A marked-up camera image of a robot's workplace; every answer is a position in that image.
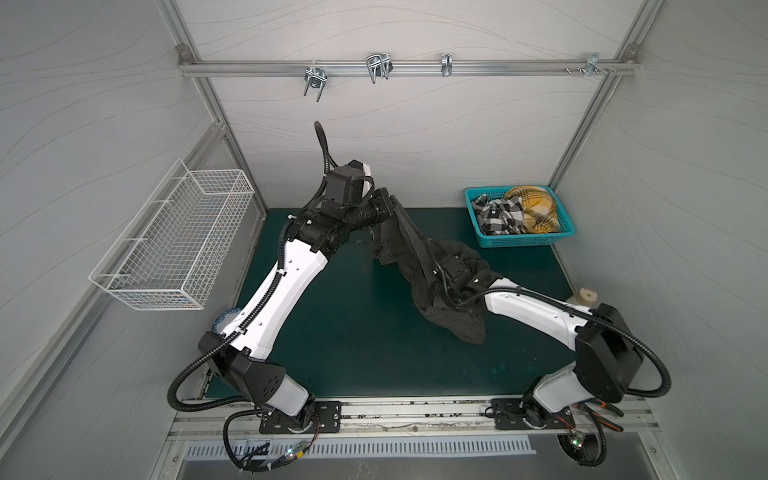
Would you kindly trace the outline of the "dark grey striped shirt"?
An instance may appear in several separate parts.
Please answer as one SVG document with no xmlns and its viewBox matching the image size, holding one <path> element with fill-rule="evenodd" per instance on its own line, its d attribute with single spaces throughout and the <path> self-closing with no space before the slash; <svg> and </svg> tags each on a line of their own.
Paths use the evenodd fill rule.
<svg viewBox="0 0 768 480">
<path fill-rule="evenodd" d="M 399 202 L 394 205 L 395 215 L 373 228 L 373 257 L 382 265 L 395 264 L 398 267 L 410 284 L 413 303 L 424 319 L 449 330 L 463 342 L 483 344 L 486 340 L 483 318 L 486 307 L 447 306 L 438 292 L 438 278 L 433 273 L 433 251 L 439 249 L 464 258 L 485 259 L 463 242 L 425 237 L 404 207 Z"/>
</svg>

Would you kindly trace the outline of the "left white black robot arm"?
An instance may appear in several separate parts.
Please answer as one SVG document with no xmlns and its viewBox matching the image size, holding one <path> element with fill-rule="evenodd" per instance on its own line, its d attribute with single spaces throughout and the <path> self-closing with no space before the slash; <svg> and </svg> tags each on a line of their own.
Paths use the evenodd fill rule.
<svg viewBox="0 0 768 480">
<path fill-rule="evenodd" d="M 201 356 L 171 382 L 167 402 L 172 409 L 199 412 L 249 402 L 280 412 L 296 428 L 304 428 L 311 421 L 314 397 L 284 367 L 267 359 L 298 300 L 350 234 L 373 228 L 395 215 L 394 202 L 385 188 L 369 192 L 340 218 L 329 215 L 330 206 L 325 198 L 314 199 L 284 224 L 276 263 L 257 292 L 222 332 L 208 332 L 201 338 Z M 181 385 L 205 364 L 237 394 L 198 404 L 180 400 Z"/>
</svg>

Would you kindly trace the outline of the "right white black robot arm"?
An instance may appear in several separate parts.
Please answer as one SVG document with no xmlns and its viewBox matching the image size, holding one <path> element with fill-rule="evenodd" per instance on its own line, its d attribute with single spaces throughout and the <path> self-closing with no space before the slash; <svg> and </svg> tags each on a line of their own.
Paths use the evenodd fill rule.
<svg viewBox="0 0 768 480">
<path fill-rule="evenodd" d="M 513 414 L 542 429 L 583 401 L 616 403 L 627 395 L 660 398 L 672 387 L 661 358 L 634 336 L 614 307 L 578 306 L 527 289 L 432 240 L 432 273 L 447 303 L 458 311 L 483 308 L 548 335 L 574 352 L 569 365 L 536 380 Z"/>
</svg>

